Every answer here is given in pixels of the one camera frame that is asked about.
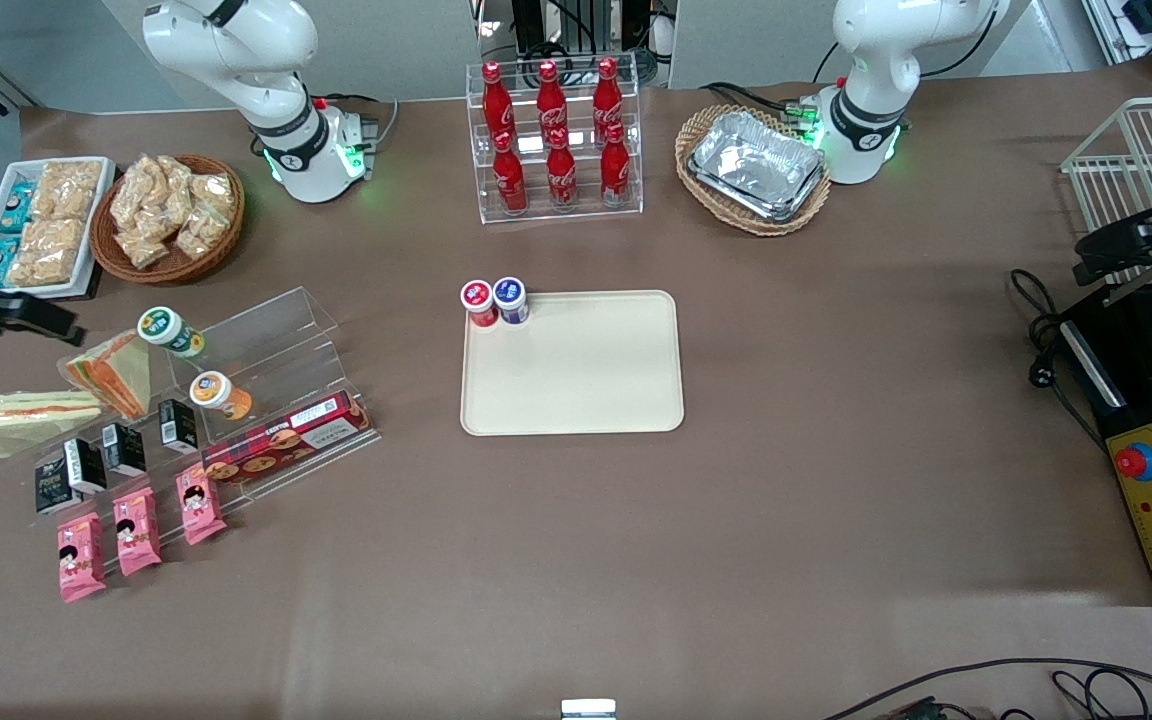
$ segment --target clear acrylic shelf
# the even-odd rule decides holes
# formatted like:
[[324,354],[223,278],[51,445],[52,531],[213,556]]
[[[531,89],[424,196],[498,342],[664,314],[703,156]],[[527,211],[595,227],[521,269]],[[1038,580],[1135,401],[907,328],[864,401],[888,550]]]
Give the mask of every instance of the clear acrylic shelf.
[[620,67],[617,85],[621,86],[621,122],[626,127],[626,150],[630,152],[630,197],[622,209],[602,205],[602,147],[594,144],[594,89],[598,88],[598,60],[607,55],[554,58],[559,82],[567,96],[567,129],[576,159],[576,187],[579,202],[576,209],[558,213],[550,205],[550,180],[545,170],[547,152],[540,137],[540,119],[536,115],[536,92],[540,86],[543,59],[500,63],[500,82],[513,99],[513,118],[517,127],[516,151],[522,161],[522,177],[526,184],[526,213],[507,215],[497,190],[492,161],[492,146],[486,120],[483,116],[483,65],[467,66],[465,98],[470,119],[470,151],[473,156],[473,177],[479,195],[479,218],[483,223],[503,223],[511,220],[540,218],[573,218],[641,213],[643,211],[643,127],[639,111],[639,70],[632,53],[612,54]]
[[[101,518],[101,548],[105,553],[106,577],[118,574],[118,544],[114,533],[113,500],[128,492],[145,486],[154,488],[156,514],[159,536],[164,547],[183,537],[180,506],[175,497],[175,477],[190,465],[202,462],[202,450],[233,438],[244,430],[256,427],[279,418],[298,407],[311,406],[319,397],[333,392],[348,392],[362,406],[358,388],[344,374],[335,346],[326,336],[338,325],[325,313],[319,302],[305,288],[286,291],[264,304],[235,314],[233,318],[202,329],[206,339],[206,350],[200,357],[181,361],[166,351],[151,348],[151,377],[166,376],[157,372],[162,364],[170,369],[172,381],[157,382],[156,388],[166,384],[150,401],[151,414],[137,420],[123,420],[115,414],[103,414],[77,432],[68,433],[38,446],[35,450],[22,452],[0,464],[0,475],[12,475],[23,487],[23,497],[33,495],[33,469],[41,462],[59,458],[61,445],[69,438],[82,438],[100,446],[101,429],[109,423],[122,423],[141,433],[145,444],[147,472],[141,477],[124,477],[106,470],[108,491],[89,498],[85,502],[56,511],[54,515],[33,515],[29,525],[47,530],[54,541],[55,528],[67,520],[77,518],[88,511],[97,511]],[[252,412],[241,420],[226,420],[221,414],[202,410],[188,401],[188,386],[202,370],[220,370],[237,387],[250,392],[253,399]],[[161,401],[174,397],[191,407],[198,420],[198,444],[200,452],[182,455],[169,450],[160,442],[157,407]],[[380,434],[376,427],[357,433],[338,444],[316,452],[305,458],[255,480],[242,483],[217,483],[215,492],[221,502],[221,514],[229,516],[242,507],[279,488],[289,486],[314,470],[340,460],[369,445]],[[29,506],[31,501],[22,502]]]

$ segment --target brown tablecloth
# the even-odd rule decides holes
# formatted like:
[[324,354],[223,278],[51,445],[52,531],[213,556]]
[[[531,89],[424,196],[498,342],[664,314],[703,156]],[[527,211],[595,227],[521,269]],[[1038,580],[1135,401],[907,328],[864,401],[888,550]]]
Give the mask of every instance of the brown tablecloth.
[[[1025,382],[1028,310],[1005,290],[1020,265],[1075,300],[1056,165],[1139,94],[1152,63],[925,83],[881,176],[772,241],[675,177],[699,91],[645,93],[643,215],[492,228],[461,103],[404,105],[374,181],[320,206],[275,187],[236,113],[29,111],[31,158],[200,152],[247,182],[233,259],[188,287],[106,279],[73,305],[97,338],[151,304],[206,325],[303,285],[384,439],[73,606],[28,478],[0,477],[0,717],[499,719],[605,696],[626,719],[810,719],[995,655],[1152,669],[1114,478]],[[467,435],[456,290],[502,274],[670,291],[684,425]],[[63,354],[1,338],[0,391],[60,387]],[[1058,705],[1034,669],[924,689]]]

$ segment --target red glass bottle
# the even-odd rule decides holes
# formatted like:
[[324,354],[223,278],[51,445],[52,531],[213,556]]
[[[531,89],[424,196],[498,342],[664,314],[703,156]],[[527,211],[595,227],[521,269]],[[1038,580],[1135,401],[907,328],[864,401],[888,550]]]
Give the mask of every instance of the red glass bottle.
[[576,159],[567,149],[567,128],[553,128],[550,138],[550,159],[545,167],[550,170],[550,200],[558,213],[571,213],[576,209]]
[[553,60],[540,61],[540,90],[536,92],[536,113],[540,115],[540,137],[550,146],[550,131],[562,128],[567,137],[567,96],[558,86],[558,65]]
[[503,213],[507,215],[521,215],[526,213],[526,187],[522,182],[522,162],[513,153],[511,137],[500,132],[492,138],[495,145],[495,160],[492,161],[492,170],[497,177],[497,190],[500,191],[500,202],[503,204]]
[[509,91],[500,83],[500,63],[483,63],[483,116],[488,123],[493,142],[498,135],[506,135],[509,142],[517,135],[513,126],[513,100]]
[[621,86],[616,85],[616,59],[598,61],[598,88],[594,89],[594,143],[602,145],[607,127],[621,122]]
[[630,151],[626,150],[626,127],[607,126],[602,146],[602,205],[622,209],[630,200]]

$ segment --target white robotic arm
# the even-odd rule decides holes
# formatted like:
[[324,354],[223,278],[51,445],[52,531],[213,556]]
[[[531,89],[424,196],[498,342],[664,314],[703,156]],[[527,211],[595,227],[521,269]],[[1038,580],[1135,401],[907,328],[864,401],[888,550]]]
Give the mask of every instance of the white robotic arm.
[[237,105],[291,197],[324,202],[364,177],[358,115],[314,104],[296,70],[314,21],[293,0],[169,0],[142,21],[150,54]]
[[876,176],[918,88],[914,51],[983,32],[1010,0],[838,0],[833,33],[852,56],[841,88],[818,96],[820,150],[829,176],[859,183]]

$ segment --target white wire basket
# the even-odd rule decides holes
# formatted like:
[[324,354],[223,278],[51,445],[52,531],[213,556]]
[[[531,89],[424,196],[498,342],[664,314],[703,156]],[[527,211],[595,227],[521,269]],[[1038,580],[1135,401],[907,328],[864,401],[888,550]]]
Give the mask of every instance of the white wire basket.
[[[1061,162],[1061,172],[1074,187],[1084,232],[1152,209],[1152,97],[1115,109]],[[1106,281],[1129,282],[1144,270],[1123,270]]]

